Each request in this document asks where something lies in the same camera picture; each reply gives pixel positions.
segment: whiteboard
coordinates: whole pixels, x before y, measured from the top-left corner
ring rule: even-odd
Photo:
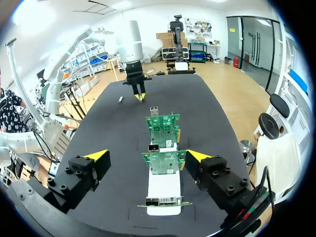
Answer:
[[[190,38],[204,37],[211,38],[211,22],[202,19],[184,18],[184,31]]]

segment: wooden floor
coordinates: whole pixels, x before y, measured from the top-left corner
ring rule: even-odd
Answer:
[[[258,126],[259,115],[265,112],[270,104],[268,93],[263,90],[250,76],[241,70],[234,68],[232,65],[226,65],[224,62],[214,64],[206,63],[190,63],[190,69],[196,68],[196,72],[200,74],[207,86],[213,92],[218,102],[221,104],[227,118],[229,119],[237,139],[250,140],[255,142],[253,132]],[[166,64],[164,62],[155,62],[143,64],[143,70],[153,70],[149,75],[159,71],[166,72]],[[119,80],[125,80],[126,74],[120,74],[116,68]],[[116,81],[114,73],[107,70],[96,74],[99,82],[85,95],[84,105],[89,110],[95,100],[110,82]],[[79,119],[79,116],[72,109],[69,102],[64,102],[64,106]],[[67,111],[61,107],[60,113]],[[252,170],[250,179],[255,183],[255,167]],[[269,221],[271,216],[271,208],[268,208],[261,216],[262,229]]]

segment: green circuit board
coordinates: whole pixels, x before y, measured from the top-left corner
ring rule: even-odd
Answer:
[[[185,164],[184,151],[142,153],[152,174],[175,174]]]
[[[180,129],[175,125],[178,120],[180,115],[146,117],[152,144],[158,144],[160,148],[170,148],[179,142]]]

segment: black mat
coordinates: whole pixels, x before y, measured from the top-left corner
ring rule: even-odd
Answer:
[[[132,88],[111,83],[94,103],[72,139],[59,172],[68,159],[109,149],[112,166],[95,192],[89,192],[68,215],[92,226],[126,234],[202,237],[220,230],[227,216],[206,192],[200,192],[186,170],[180,172],[181,194],[194,204],[181,214],[149,216],[143,204],[148,191],[148,168],[141,156],[150,137],[145,116],[150,106],[161,115],[180,114],[180,149],[221,155],[238,176],[248,178],[235,133],[213,93],[196,75],[154,77],[145,82],[146,98],[139,103]]]

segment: floor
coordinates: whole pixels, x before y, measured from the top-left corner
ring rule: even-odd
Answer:
[[[255,142],[254,130],[258,126],[258,117],[265,112],[269,106],[269,94],[254,81],[248,74],[234,68],[232,65],[226,65],[224,62],[214,64],[206,63],[190,63],[190,68],[195,67],[196,72],[205,81],[206,85],[214,93],[218,102],[221,104],[227,118],[229,119],[237,139],[250,140]],[[143,64],[144,73],[152,75],[159,71],[166,72],[166,64],[164,62],[154,62]],[[116,68],[118,80],[125,80],[125,73],[120,74]],[[99,82],[82,98],[81,105],[85,110],[89,110],[95,100],[99,97],[107,85],[116,81],[114,73],[107,70],[106,72],[97,73]],[[67,110],[79,119],[79,116],[72,109],[70,102],[63,103],[60,113],[67,114]],[[255,167],[253,168],[250,179],[255,183]],[[271,208],[268,208],[260,217],[262,221],[262,229],[269,221],[271,216]]]
[[[240,66],[240,57],[228,52],[228,57],[234,58],[237,57],[239,59],[239,64],[238,66]],[[266,88],[267,83],[268,83],[268,79],[269,79],[269,74],[270,71],[265,70],[263,68],[258,68],[258,67],[254,67],[251,63],[246,62],[245,60],[242,63],[242,68],[241,68],[248,76],[250,76],[252,79],[254,79],[262,88]],[[271,74],[271,79],[270,79],[270,83],[269,83],[269,87],[267,89],[267,91],[271,94],[274,93],[274,91],[276,90],[277,87],[277,82],[279,79],[278,74],[272,72]]]

